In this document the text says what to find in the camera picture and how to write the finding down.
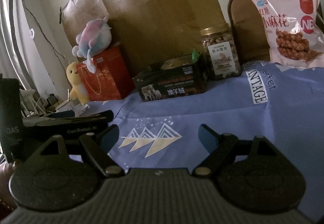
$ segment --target yellow plush toy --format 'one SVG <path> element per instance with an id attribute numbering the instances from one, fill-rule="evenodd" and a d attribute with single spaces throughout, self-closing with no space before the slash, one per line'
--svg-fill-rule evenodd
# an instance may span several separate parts
<path id="1" fill-rule="evenodd" d="M 76 98 L 79 99 L 80 103 L 84 106 L 88 101 L 90 101 L 88 92 L 86 91 L 80 74 L 77 70 L 77 64 L 78 62 L 72 62 L 67 68 L 66 68 L 66 75 L 69 80 L 69 82 L 72 85 L 72 90 L 70 92 L 70 98 L 72 100 L 75 100 Z"/>

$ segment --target yellow triangle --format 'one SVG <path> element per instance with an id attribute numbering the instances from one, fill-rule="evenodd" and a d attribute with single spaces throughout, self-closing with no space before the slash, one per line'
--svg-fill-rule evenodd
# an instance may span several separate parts
<path id="1" fill-rule="evenodd" d="M 154 143 L 148 150 L 146 157 L 151 156 L 152 154 L 155 154 L 158 151 L 161 151 L 165 147 L 167 147 L 169 144 L 172 144 L 173 142 L 177 141 L 181 137 L 169 137 L 169 138 L 155 138 Z"/>
<path id="2" fill-rule="evenodd" d="M 142 146 L 145 146 L 151 142 L 154 141 L 155 138 L 138 138 L 136 143 L 133 145 L 132 149 L 130 150 L 130 152 L 135 151 L 138 148 L 141 148 Z"/>
<path id="3" fill-rule="evenodd" d="M 138 138 L 125 138 L 124 141 L 121 143 L 121 145 L 118 148 L 127 146 L 133 142 L 135 142 Z"/>

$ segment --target black container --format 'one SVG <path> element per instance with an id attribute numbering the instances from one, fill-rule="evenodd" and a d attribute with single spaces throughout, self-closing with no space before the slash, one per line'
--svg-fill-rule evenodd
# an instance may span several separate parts
<path id="1" fill-rule="evenodd" d="M 152 64 L 137 74 L 133 81 L 142 101 L 199 94 L 206 91 L 205 66 L 201 53 L 194 63 L 192 55 L 186 55 Z"/>

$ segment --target blue tablecloth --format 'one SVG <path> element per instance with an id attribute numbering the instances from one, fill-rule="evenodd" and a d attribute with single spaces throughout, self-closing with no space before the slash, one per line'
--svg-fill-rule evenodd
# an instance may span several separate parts
<path id="1" fill-rule="evenodd" d="M 299 209 L 313 220 L 324 215 L 324 68 L 256 62 L 240 77 L 209 82 L 200 95 L 142 102 L 133 92 L 124 100 L 90 106 L 84 115 L 114 112 L 120 138 L 109 155 L 125 170 L 191 171 L 208 156 L 198 139 L 201 124 L 240 139 L 264 135 L 306 179 Z"/>

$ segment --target pink and blue plush toy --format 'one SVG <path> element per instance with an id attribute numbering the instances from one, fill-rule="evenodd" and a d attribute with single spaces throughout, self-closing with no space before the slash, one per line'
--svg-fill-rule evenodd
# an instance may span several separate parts
<path id="1" fill-rule="evenodd" d="M 78 46 L 72 49 L 74 56 L 86 58 L 84 63 L 91 73 L 96 73 L 96 66 L 92 58 L 103 52 L 111 42 L 111 32 L 107 22 L 107 16 L 104 19 L 89 21 L 82 34 L 76 37 Z"/>

